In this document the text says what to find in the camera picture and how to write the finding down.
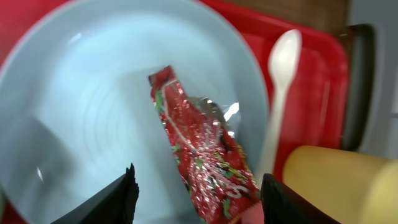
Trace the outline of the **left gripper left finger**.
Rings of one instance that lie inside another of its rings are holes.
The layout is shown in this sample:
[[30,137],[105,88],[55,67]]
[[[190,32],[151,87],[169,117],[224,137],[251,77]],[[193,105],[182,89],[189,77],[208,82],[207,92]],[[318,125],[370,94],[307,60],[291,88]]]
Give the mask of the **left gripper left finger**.
[[126,173],[53,224],[132,224],[139,197],[135,168]]

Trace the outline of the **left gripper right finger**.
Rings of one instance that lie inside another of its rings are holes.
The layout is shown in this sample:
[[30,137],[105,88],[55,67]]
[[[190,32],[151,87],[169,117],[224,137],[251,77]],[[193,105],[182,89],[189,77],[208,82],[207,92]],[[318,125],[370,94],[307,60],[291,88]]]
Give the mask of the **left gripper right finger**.
[[265,224],[340,224],[272,174],[264,174],[261,203]]

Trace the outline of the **red snack wrapper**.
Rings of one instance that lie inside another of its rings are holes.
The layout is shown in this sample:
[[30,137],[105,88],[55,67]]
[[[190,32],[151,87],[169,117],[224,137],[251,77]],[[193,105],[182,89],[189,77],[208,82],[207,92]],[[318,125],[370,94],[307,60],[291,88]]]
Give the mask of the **red snack wrapper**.
[[203,223],[238,223],[259,202],[243,148],[228,128],[189,98],[171,66],[149,75],[159,114],[195,210]]

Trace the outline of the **yellow plastic cup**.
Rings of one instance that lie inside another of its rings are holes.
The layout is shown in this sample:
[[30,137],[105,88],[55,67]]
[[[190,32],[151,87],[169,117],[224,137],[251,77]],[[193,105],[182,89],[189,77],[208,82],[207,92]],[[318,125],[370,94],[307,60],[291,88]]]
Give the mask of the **yellow plastic cup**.
[[340,223],[397,223],[397,160],[315,146],[296,148],[282,179]]

